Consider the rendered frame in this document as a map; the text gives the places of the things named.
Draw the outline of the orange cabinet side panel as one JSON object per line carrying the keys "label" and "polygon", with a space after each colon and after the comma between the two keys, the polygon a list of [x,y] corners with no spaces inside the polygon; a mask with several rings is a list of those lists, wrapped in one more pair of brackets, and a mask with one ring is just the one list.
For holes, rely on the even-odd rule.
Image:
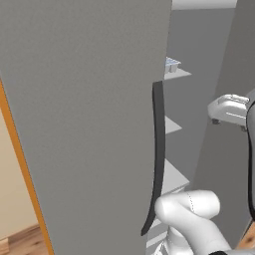
{"label": "orange cabinet side panel", "polygon": [[42,209],[41,206],[39,204],[39,200],[38,200],[38,195],[36,193],[35,190],[35,186],[32,180],[32,176],[27,164],[27,160],[25,157],[25,153],[17,132],[17,128],[13,119],[13,115],[12,115],[12,111],[10,109],[10,105],[8,102],[8,98],[5,92],[5,88],[3,85],[3,81],[0,78],[0,109],[2,111],[3,114],[3,118],[7,127],[7,131],[9,132],[10,138],[11,138],[11,142],[39,223],[39,226],[41,228],[42,231],[42,235],[44,237],[44,241],[46,244],[46,247],[48,249],[48,254],[49,255],[56,255],[54,252],[54,248],[53,248],[53,244],[52,241],[50,239],[50,235],[48,232],[48,228],[42,213]]}

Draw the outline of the grey freezer door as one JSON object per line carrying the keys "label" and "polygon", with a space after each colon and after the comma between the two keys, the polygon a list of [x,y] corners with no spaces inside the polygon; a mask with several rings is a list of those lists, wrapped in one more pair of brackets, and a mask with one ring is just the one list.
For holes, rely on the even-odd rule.
{"label": "grey freezer door", "polygon": [[0,0],[0,81],[54,255],[145,255],[171,5]]}

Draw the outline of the pale blue ice cube tray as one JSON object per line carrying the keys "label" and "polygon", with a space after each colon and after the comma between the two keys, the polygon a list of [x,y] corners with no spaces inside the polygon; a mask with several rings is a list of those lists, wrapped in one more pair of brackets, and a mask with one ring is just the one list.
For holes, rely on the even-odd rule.
{"label": "pale blue ice cube tray", "polygon": [[179,65],[180,65],[179,61],[167,57],[165,61],[165,72],[175,73]]}

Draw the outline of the white freezer shelf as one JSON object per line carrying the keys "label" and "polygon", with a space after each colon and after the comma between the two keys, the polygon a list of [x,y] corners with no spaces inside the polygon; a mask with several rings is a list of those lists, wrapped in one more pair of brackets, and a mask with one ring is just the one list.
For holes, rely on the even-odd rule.
{"label": "white freezer shelf", "polygon": [[172,193],[183,189],[189,184],[189,180],[177,170],[168,160],[164,162],[164,174],[161,193]]}
{"label": "white freezer shelf", "polygon": [[165,133],[169,134],[178,130],[181,130],[181,126],[171,120],[169,117],[165,117]]}
{"label": "white freezer shelf", "polygon": [[175,72],[171,73],[168,72],[167,74],[164,75],[164,78],[166,80],[171,80],[171,79],[177,79],[177,78],[181,78],[181,77],[186,77],[186,76],[190,76],[189,72],[186,72],[182,69],[177,69]]}

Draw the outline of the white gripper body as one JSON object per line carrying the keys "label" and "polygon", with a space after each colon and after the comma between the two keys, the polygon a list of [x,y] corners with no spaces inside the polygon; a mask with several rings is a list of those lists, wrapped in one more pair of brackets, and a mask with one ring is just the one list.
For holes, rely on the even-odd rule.
{"label": "white gripper body", "polygon": [[211,119],[220,122],[231,123],[238,126],[246,126],[247,106],[250,100],[234,94],[226,94],[211,102],[208,107],[208,115]]}

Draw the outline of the grey fridge freezer cabinet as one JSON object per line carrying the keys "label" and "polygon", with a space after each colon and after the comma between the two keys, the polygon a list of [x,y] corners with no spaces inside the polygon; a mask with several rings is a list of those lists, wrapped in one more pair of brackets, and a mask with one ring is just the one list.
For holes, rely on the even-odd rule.
{"label": "grey fridge freezer cabinet", "polygon": [[[248,138],[240,126],[213,125],[215,99],[255,89],[255,0],[173,0],[167,55],[190,76],[163,79],[165,117],[181,130],[165,134],[165,160],[188,180],[182,191],[210,190],[220,200],[212,218],[232,249],[255,223],[248,208]],[[145,255],[168,226],[155,214]]]}

